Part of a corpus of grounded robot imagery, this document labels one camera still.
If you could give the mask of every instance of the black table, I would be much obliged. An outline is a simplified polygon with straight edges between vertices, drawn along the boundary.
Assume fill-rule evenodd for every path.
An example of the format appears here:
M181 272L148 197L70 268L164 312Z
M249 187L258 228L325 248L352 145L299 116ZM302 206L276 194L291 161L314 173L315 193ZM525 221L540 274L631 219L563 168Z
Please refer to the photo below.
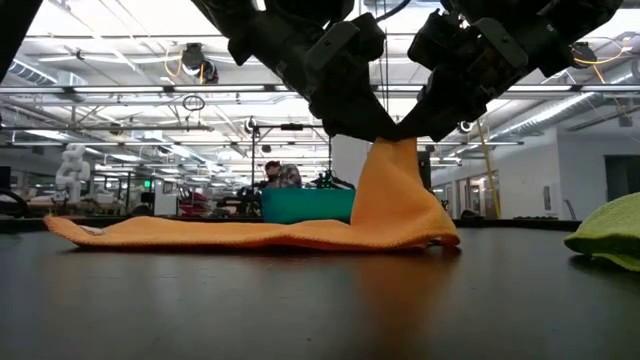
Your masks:
M0 235L0 359L639 359L640 275L562 232L461 251L86 252Z

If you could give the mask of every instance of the teal bin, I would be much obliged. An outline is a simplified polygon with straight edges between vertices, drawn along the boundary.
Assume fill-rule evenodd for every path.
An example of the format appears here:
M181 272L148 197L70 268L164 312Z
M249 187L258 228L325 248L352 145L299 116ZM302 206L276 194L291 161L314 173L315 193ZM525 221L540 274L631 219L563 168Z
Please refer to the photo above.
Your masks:
M267 188L262 190L262 216L272 224L307 220L339 220L348 224L355 197L355 190Z

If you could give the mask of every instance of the cable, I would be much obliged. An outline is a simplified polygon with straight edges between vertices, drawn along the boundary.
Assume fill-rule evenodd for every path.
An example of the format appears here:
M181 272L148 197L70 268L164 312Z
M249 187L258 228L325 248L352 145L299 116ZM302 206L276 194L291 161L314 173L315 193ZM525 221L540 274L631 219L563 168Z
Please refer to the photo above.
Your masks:
M180 59L178 60L178 71L174 73L171 70L169 70L169 64L168 64L169 48L167 48L167 53L164 56L164 69L167 71L167 74L169 74L169 76L171 77L179 76L180 72L182 71L182 51L183 50L180 50Z
M602 73L600 72L600 70L598 69L597 65L593 65L593 70L595 70L596 75L598 76L598 79L600 79L600 82L602 82L603 84L606 84L607 82L604 81L604 76L602 76Z
M487 177L489 178L489 187L491 187L491 198L496 207L496 215L500 219L500 201L498 199L498 192L496 185L493 182L493 170L491 169L491 159L489 157L489 147L484 141L484 130L482 129L482 121L478 119L478 133L480 134L480 142L482 142L482 152L484 152L484 160L487 165Z
M599 60L599 61L587 61L587 60L582 60L582 59L578 59L578 58L574 58L575 61L581 63L581 64L587 64L587 65L602 65L602 64L606 64L609 62L612 62L614 60L619 59L622 54L624 54L626 52L626 50L624 49L624 46L626 44L626 41L624 43L622 43L622 46L618 45L618 47L620 48L620 52L618 53L618 55L612 57L612 58L608 58L606 60Z
M602 76L602 72L600 72L600 69L598 69L597 65L593 65L593 70L595 70L596 75L598 76L598 79L600 79L600 82L602 82L603 84L606 84L607 82L604 80L604 76ZM620 104L620 102L618 101L617 98L613 98L613 101L615 101L616 103L616 107L618 108L618 111L621 112L624 116L629 116L629 114L627 114L627 112L625 111L624 107L622 106L622 104Z
M389 12L386 12L386 13L378 16L376 18L376 22L381 22L381 21L387 20L388 18L392 17L393 15L399 13L400 10L404 9L407 5L409 5L410 2L411 2L411 0L403 0L400 4L396 5L396 7L394 7L391 10L389 10Z

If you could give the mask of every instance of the orange cloth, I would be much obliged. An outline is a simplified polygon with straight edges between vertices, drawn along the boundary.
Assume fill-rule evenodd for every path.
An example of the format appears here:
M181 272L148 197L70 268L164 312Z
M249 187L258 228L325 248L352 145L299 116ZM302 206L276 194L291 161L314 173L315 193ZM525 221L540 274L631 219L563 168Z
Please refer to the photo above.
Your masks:
M137 217L93 235L71 220L46 217L49 230L78 245L259 247L294 245L322 250L424 247L439 239L459 243L453 222L422 185L415 139L378 140L369 153L356 194L351 225L334 220L294 225L193 223Z

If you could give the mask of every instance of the black robotic arm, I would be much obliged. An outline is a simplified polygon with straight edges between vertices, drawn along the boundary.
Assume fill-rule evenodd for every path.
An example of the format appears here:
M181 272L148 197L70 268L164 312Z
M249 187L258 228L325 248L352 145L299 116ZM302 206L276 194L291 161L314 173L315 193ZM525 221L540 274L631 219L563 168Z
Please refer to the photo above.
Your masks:
M252 0L193 2L229 38L238 65L255 56L309 102L330 136L374 141L395 131L369 83L385 35L370 13L342 21L353 0L265 0L265 11Z
M575 66L573 42L623 2L441 0L447 11L429 16L408 51L431 76L396 126L369 84L368 65L382 55L385 35L370 13L342 21L353 0L265 0L265 11L252 0L192 1L229 38L238 65L255 56L309 102L330 136L368 141L442 140L532 71L551 76Z

